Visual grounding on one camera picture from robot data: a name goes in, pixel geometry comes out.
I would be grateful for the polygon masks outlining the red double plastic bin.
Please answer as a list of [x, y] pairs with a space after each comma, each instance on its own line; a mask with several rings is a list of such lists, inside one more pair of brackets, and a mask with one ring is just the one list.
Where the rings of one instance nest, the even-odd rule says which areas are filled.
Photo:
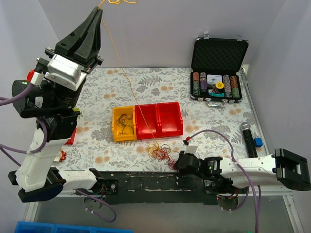
[[178, 102], [135, 106], [137, 139], [176, 137], [183, 134], [183, 119]]

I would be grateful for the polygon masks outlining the yellow plastic bin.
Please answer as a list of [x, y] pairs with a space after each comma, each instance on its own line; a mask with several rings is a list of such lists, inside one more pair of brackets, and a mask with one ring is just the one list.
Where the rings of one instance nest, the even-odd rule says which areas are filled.
[[114, 142], [137, 139], [135, 107], [133, 105], [112, 109], [112, 135]]

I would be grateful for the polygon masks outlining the colourful wire ball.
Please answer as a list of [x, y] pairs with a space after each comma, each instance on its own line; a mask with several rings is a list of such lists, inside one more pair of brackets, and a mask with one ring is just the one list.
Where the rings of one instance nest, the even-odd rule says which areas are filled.
[[157, 160], [158, 162], [166, 161], [171, 170], [176, 170], [174, 166], [175, 161], [170, 155], [171, 152], [172, 150], [168, 144], [155, 142], [147, 147], [147, 154], [151, 159]]

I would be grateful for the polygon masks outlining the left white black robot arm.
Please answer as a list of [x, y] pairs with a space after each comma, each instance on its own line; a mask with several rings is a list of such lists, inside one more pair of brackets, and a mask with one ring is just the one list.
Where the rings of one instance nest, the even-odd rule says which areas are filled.
[[94, 168], [65, 171], [53, 167], [76, 129], [80, 112], [75, 106], [86, 77], [103, 62], [99, 56], [102, 14], [102, 9], [95, 7], [54, 48], [45, 49], [48, 59], [38, 58], [25, 80], [13, 82], [8, 103], [22, 118], [36, 119], [25, 159], [8, 175], [10, 182], [19, 186], [23, 203], [51, 200], [64, 190], [85, 189], [92, 194], [103, 190], [103, 178]]

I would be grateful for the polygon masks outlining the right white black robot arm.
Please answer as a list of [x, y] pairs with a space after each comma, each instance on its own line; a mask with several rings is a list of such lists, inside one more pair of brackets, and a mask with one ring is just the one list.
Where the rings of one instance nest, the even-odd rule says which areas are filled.
[[306, 158], [285, 149], [271, 155], [244, 158], [200, 159], [181, 151], [174, 168], [178, 174], [192, 174], [203, 180], [208, 194], [233, 194], [250, 186], [285, 186], [295, 191], [309, 191], [311, 180]]

